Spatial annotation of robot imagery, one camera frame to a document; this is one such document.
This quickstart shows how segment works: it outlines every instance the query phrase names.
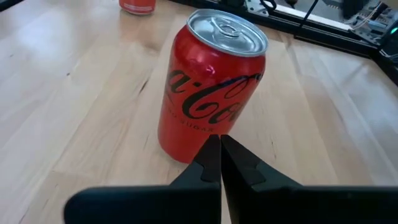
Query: black frame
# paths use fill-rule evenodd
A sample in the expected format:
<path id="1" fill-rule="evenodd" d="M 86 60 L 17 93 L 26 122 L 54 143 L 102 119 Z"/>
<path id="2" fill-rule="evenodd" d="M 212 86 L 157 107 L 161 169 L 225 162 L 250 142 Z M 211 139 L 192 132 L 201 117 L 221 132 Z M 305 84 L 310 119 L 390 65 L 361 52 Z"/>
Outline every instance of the black frame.
<path id="1" fill-rule="evenodd" d="M 294 38 L 298 40 L 321 45 L 364 58 L 370 58 L 374 60 L 383 70 L 383 72 L 398 86 L 398 68 L 380 52 L 380 50 L 386 45 L 386 42 L 381 45 L 374 45 L 361 40 L 360 37 L 350 31 L 341 30 L 326 24 L 307 20 L 313 8 L 318 3 L 318 0 L 314 0 L 311 9 L 307 12 L 307 15 L 304 18 L 279 11 L 269 11 L 269 16 L 263 17 L 250 13 L 245 6 L 233 7 L 230 6 L 233 4 L 228 4 L 229 2 L 234 2 L 236 5 L 236 1 L 241 0 L 225 0 L 222 2 L 213 2 L 207 0 L 170 1 L 196 8 L 210 8 L 230 12 L 255 24 L 293 34 Z"/>

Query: pull tab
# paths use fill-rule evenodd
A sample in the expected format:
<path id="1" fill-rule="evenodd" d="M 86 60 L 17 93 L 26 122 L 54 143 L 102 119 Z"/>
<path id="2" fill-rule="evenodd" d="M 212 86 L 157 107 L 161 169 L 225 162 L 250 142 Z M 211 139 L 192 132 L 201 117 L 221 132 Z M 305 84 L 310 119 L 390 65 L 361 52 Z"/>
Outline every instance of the pull tab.
<path id="1" fill-rule="evenodd" d="M 222 20 L 217 24 L 216 19 L 214 17 L 211 18 L 211 22 L 218 29 L 218 31 L 228 37 L 237 38 L 241 34 L 241 31 L 236 30 L 235 27 L 229 25 L 229 21 Z"/>

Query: red soda can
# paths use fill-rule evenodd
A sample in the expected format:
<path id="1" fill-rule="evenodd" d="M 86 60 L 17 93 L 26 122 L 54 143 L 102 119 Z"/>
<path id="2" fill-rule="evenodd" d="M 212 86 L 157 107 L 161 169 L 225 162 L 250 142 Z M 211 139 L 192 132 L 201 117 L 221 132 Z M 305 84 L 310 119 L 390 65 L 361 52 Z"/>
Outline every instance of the red soda can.
<path id="1" fill-rule="evenodd" d="M 151 14 L 155 10 L 156 0 L 119 0 L 122 9 L 137 15 Z"/>
<path id="2" fill-rule="evenodd" d="M 174 39 L 158 138 L 189 163 L 210 134 L 228 134 L 266 68 L 266 35 L 249 21 L 199 9 Z"/>

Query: can top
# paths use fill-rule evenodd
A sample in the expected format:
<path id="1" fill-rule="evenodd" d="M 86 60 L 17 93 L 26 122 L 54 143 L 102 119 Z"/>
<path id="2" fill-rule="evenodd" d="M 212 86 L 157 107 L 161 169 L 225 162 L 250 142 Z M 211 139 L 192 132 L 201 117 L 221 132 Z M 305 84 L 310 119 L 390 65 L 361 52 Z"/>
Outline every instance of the can top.
<path id="1" fill-rule="evenodd" d="M 227 12 L 196 10 L 187 26 L 200 41 L 227 54 L 255 57 L 264 55 L 268 48 L 268 38 L 258 27 Z"/>

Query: wooden table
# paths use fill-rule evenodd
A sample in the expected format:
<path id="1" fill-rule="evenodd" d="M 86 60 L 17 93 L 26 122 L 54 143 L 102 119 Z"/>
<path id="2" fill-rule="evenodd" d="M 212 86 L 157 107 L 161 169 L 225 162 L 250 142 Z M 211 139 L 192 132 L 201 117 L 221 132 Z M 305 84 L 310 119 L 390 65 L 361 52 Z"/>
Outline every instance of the wooden table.
<path id="1" fill-rule="evenodd" d="M 156 128 L 170 47 L 193 10 L 26 0 L 0 13 L 0 223 L 61 223 L 78 190 L 168 184 L 184 170 Z M 397 184 L 398 88 L 368 59 L 261 29 L 266 74 L 232 137 L 302 184 Z"/>

